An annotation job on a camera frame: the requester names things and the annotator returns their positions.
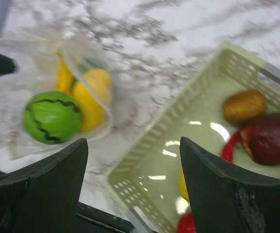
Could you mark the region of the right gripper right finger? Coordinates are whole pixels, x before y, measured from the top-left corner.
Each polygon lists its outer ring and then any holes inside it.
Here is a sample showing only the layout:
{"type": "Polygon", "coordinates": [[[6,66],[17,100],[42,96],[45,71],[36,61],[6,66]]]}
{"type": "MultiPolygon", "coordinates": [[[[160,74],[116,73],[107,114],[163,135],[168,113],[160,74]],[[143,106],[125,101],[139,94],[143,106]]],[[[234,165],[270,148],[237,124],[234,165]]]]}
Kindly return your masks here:
{"type": "Polygon", "coordinates": [[[206,151],[187,137],[181,165],[199,233],[280,233],[280,179],[206,151]]]}

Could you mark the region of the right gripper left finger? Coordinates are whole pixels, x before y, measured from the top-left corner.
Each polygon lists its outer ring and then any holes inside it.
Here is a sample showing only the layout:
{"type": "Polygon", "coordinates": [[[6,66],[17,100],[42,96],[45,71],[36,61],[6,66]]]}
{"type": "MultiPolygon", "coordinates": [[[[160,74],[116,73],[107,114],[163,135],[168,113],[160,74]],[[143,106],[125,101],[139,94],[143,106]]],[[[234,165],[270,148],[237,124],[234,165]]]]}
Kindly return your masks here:
{"type": "Polygon", "coordinates": [[[73,233],[88,145],[61,151],[0,176],[0,233],[73,233]]]}

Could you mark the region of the red chili pepper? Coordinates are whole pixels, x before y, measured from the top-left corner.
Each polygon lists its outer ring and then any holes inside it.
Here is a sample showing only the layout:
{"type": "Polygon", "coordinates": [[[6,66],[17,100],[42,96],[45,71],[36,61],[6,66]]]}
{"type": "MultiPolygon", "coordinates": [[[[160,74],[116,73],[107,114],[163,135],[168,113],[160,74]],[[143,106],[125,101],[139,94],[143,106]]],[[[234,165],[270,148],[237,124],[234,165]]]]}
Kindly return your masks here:
{"type": "Polygon", "coordinates": [[[227,143],[224,145],[222,152],[221,152],[221,158],[232,163],[233,162],[233,154],[234,149],[236,146],[237,141],[239,140],[240,131],[237,130],[227,141],[227,143]]]}

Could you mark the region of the clear zip top bag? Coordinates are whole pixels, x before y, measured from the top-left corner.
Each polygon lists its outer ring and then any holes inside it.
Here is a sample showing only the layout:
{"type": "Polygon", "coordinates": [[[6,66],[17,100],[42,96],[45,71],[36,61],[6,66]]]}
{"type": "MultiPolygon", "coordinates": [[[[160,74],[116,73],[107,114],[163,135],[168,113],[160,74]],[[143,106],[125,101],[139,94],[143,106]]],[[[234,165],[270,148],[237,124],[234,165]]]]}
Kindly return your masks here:
{"type": "Polygon", "coordinates": [[[111,131],[118,74],[95,43],[79,35],[0,39],[0,54],[15,65],[14,73],[0,76],[0,142],[12,158],[111,131]]]}

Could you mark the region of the yellow banana bunch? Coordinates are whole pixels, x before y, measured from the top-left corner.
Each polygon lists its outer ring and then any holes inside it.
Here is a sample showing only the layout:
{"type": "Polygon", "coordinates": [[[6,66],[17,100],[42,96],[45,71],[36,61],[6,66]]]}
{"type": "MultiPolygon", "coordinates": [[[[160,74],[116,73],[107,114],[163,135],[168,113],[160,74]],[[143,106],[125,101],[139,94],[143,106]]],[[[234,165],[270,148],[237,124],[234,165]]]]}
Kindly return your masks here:
{"type": "Polygon", "coordinates": [[[60,64],[59,64],[59,71],[58,71],[58,80],[57,80],[55,90],[63,92],[70,96],[73,75],[70,72],[70,70],[68,69],[67,65],[65,64],[65,61],[64,61],[63,55],[62,55],[62,51],[57,50],[57,54],[60,59],[60,64]]]}

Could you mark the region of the green watermelon toy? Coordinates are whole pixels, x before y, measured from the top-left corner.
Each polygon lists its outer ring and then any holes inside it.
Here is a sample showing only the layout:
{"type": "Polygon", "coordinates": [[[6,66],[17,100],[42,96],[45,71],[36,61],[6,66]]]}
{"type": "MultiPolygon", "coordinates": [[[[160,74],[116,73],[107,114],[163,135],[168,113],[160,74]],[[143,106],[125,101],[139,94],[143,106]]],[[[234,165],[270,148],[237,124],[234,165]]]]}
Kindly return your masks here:
{"type": "Polygon", "coordinates": [[[23,125],[35,140],[48,145],[72,139],[82,125],[82,113],[76,100],[60,91],[33,96],[25,106],[23,125]]]}

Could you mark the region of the yellow lemon toy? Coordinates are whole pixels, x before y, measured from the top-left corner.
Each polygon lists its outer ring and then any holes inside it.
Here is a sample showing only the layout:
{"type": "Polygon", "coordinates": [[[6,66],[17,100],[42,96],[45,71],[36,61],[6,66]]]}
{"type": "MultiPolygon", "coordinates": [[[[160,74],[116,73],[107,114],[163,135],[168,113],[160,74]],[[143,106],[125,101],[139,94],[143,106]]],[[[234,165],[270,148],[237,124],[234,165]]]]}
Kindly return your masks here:
{"type": "MultiPolygon", "coordinates": [[[[84,77],[102,101],[109,104],[112,94],[110,74],[103,69],[91,69],[85,73],[84,77]]],[[[81,82],[74,84],[72,97],[78,102],[82,112],[81,133],[95,129],[104,121],[105,110],[81,82]]]]}

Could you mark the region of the green bell pepper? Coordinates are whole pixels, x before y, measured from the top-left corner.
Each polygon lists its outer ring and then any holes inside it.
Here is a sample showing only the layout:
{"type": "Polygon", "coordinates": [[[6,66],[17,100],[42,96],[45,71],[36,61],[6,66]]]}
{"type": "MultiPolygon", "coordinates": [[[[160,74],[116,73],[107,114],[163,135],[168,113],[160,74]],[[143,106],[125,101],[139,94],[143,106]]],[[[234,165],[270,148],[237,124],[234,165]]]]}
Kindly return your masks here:
{"type": "Polygon", "coordinates": [[[107,64],[99,58],[84,58],[79,63],[79,69],[81,72],[86,73],[91,69],[103,69],[107,70],[107,64]]]}

